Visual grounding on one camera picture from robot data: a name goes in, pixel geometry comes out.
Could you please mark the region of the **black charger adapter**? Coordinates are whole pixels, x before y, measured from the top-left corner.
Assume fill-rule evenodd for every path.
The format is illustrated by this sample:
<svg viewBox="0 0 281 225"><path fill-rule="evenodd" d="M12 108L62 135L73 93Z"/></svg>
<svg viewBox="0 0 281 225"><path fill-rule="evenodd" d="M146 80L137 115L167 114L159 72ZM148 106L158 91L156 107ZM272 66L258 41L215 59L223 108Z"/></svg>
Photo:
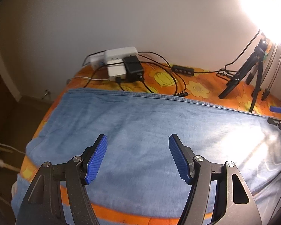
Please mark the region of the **black charger adapter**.
<svg viewBox="0 0 281 225"><path fill-rule="evenodd" d="M123 62L128 82L143 81L144 68L136 55L124 57Z"/></svg>

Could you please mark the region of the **white power strip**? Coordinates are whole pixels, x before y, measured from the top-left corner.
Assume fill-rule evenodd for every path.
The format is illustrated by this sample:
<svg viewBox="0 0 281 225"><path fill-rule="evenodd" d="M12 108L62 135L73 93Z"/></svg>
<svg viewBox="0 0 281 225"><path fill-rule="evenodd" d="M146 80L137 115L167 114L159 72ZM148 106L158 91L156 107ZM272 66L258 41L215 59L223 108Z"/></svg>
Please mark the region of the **white power strip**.
<svg viewBox="0 0 281 225"><path fill-rule="evenodd" d="M104 50L88 55L83 62L83 66L91 65L92 69L95 70L100 66L106 65L109 61L119 60L134 55L138 55L138 51L135 47Z"/></svg>

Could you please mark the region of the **small black tripod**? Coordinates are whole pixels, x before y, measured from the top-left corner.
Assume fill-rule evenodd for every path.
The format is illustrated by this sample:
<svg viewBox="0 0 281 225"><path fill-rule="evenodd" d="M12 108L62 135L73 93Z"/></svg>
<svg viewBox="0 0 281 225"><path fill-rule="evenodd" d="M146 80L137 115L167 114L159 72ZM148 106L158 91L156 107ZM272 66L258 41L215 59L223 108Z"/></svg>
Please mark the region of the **small black tripod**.
<svg viewBox="0 0 281 225"><path fill-rule="evenodd" d="M257 96L261 87L261 80L263 74L263 59L265 57L265 52L267 50L268 43L266 39L260 39L258 45L254 48L254 51L241 66L241 68L235 73L235 75L228 81L226 88L219 94L219 99L224 99L244 78L245 76L253 69L254 66L257 66L257 79L255 88L253 90L252 102L249 109L249 112L252 113Z"/></svg>

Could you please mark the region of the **white charger adapter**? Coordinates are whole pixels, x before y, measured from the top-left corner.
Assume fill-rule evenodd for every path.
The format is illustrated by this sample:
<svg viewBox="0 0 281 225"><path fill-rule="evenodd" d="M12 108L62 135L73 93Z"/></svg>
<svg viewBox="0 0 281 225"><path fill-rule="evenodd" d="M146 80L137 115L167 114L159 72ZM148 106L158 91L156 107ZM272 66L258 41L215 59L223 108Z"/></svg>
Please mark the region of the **white charger adapter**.
<svg viewBox="0 0 281 225"><path fill-rule="evenodd" d="M117 78L126 79L126 68L122 59L110 60L106 65L110 81L115 81Z"/></svg>

